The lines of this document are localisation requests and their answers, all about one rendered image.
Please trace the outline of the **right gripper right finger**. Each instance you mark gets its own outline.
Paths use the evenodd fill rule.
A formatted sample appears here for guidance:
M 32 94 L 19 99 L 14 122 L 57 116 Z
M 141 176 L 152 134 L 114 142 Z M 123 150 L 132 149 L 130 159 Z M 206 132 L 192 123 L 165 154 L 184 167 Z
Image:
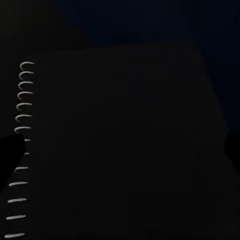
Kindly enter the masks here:
M 240 173 L 240 135 L 229 133 L 227 135 L 224 151 Z

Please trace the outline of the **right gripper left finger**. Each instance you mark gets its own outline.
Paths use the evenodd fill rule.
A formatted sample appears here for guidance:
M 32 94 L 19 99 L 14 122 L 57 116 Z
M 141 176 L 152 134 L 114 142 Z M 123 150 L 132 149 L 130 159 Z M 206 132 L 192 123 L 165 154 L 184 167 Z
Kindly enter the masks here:
M 26 153 L 22 133 L 0 138 L 0 193 Z

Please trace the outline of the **notebook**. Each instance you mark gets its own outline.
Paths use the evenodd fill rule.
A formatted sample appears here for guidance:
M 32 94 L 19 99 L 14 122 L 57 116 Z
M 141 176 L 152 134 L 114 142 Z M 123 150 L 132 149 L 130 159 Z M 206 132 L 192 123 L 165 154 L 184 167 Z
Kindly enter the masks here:
M 240 240 L 240 173 L 196 37 L 27 54 L 10 240 Z

